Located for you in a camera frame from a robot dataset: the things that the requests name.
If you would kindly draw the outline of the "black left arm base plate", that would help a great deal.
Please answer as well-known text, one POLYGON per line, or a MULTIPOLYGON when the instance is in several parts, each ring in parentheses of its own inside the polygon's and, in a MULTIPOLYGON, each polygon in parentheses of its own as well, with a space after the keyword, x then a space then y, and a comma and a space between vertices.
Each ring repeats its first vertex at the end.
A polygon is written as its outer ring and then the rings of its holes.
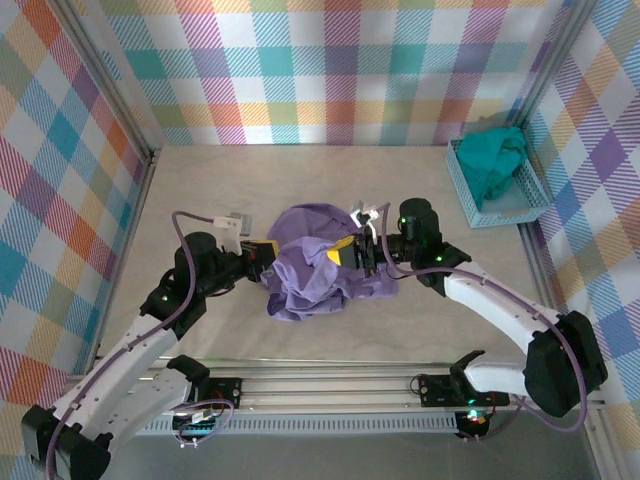
POLYGON ((238 408, 242 397, 242 379, 239 377, 209 377, 193 383, 188 402, 225 399, 238 408))

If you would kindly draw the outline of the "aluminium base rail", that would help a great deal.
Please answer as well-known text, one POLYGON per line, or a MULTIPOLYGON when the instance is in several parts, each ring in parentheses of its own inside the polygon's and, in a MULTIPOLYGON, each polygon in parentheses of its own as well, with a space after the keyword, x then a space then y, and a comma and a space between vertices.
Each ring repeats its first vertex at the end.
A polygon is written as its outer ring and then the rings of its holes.
POLYGON ((214 377, 242 379, 242 414, 417 413, 417 374, 444 364, 319 360, 204 359, 214 377))

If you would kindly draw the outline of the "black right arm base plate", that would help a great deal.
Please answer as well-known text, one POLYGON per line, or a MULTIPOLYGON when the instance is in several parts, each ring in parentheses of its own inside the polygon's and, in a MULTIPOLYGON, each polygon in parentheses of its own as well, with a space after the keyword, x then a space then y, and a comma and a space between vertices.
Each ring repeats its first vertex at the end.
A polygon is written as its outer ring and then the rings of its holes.
POLYGON ((500 392, 477 392, 465 380, 452 375, 418 374, 410 390, 419 396, 422 407, 504 407, 510 397, 500 392))

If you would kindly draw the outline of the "aluminium side rail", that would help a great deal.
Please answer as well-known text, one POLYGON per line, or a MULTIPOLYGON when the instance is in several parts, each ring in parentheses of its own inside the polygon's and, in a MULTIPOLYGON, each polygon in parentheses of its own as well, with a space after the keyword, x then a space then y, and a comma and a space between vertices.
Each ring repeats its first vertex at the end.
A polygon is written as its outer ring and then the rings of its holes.
POLYGON ((144 168, 144 175, 142 178, 142 182, 138 191, 138 195, 136 197, 136 202, 134 204, 134 207, 132 209, 132 213, 131 213, 131 217, 130 217, 130 221, 128 223, 128 227, 126 229, 126 236, 124 237, 123 240, 123 244, 122 244, 122 251, 120 256, 117 259, 117 262, 115 264, 114 267, 114 276, 112 279, 112 282, 107 290, 107 296, 105 298, 105 303, 103 305, 103 308, 100 312, 100 315, 98 317, 98 322, 96 324, 96 327, 94 329, 94 336, 92 338, 92 342, 90 343, 89 346, 89 351, 88 351, 88 356, 87 359, 83 365, 83 369, 82 372, 83 373, 88 373, 92 368, 93 365, 96 361, 96 358, 98 356, 98 351, 100 348, 100 344, 101 344, 101 339, 103 336, 103 332, 104 332, 104 328, 105 328, 105 324, 108 321, 108 317, 109 317, 109 311, 111 308, 111 303, 113 301, 113 298, 115 296, 118 284, 120 282, 120 279, 122 277, 122 273, 124 271, 125 265, 126 265, 126 261, 127 261, 127 257, 129 255, 129 251, 131 249, 131 246, 133 244, 133 240, 135 238, 135 234, 136 234, 136 230, 140 221, 140 217, 142 214, 142 211, 144 209, 144 205, 146 203, 148 194, 149 194, 149 190, 151 187, 151 183, 153 181, 153 177, 157 168, 157 163, 159 160, 159 157, 161 155, 162 149, 161 148, 157 148, 154 150, 151 150, 149 152, 149 155, 147 156, 146 159, 146 163, 145 163, 145 168, 144 168))
POLYGON ((517 228, 540 302, 562 314, 567 314, 569 312, 568 307, 559 302, 556 291, 552 287, 544 261, 543 250, 536 236, 535 223, 518 224, 517 228))

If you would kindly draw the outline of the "purple t-shirt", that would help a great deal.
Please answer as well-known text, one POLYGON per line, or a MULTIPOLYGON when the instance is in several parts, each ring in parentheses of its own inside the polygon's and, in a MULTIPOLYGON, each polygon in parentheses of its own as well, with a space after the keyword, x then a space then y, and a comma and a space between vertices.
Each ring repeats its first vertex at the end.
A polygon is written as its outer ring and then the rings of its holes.
POLYGON ((361 230, 344 210, 327 203, 288 208, 268 231, 278 255, 261 282, 268 291, 267 313, 278 320, 302 321, 344 310, 352 299, 392 298, 398 281, 380 270, 367 277, 362 269, 336 265, 327 252, 361 230))

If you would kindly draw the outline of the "light blue perforated basket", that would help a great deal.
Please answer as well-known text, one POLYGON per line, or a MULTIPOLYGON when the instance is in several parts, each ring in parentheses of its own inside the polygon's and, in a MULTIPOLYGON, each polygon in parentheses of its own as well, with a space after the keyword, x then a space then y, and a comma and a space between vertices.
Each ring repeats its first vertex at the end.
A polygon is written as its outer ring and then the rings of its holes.
POLYGON ((448 143, 446 165, 471 228, 530 223, 549 208, 550 199, 531 163, 526 161, 515 170, 509 189, 497 200, 485 200, 482 209, 478 209, 458 161, 460 143, 460 139, 448 143))

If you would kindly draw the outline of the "aluminium frame post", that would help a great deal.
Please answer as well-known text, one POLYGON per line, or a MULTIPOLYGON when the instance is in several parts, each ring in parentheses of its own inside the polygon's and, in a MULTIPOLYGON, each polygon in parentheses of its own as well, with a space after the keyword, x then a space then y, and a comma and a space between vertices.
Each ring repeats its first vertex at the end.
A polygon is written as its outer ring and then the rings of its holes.
POLYGON ((121 95, 116 81, 104 63, 103 56, 82 24, 81 17, 76 12, 72 0, 46 0, 46 2, 69 35, 71 42, 85 63, 86 69, 113 109, 123 130, 137 150, 147 159, 147 162, 152 163, 158 149, 154 148, 146 139, 133 111, 121 95))
POLYGON ((526 130, 599 0, 559 0, 505 123, 526 130))

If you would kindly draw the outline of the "teal crumpled cloth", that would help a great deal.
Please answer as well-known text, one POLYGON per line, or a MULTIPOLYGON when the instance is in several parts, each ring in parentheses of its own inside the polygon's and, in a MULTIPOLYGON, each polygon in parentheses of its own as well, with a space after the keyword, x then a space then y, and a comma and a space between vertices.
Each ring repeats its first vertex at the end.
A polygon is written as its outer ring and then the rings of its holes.
POLYGON ((469 133, 456 156, 479 211, 486 201, 498 200, 509 190, 514 173, 528 159, 524 134, 517 127, 469 133))

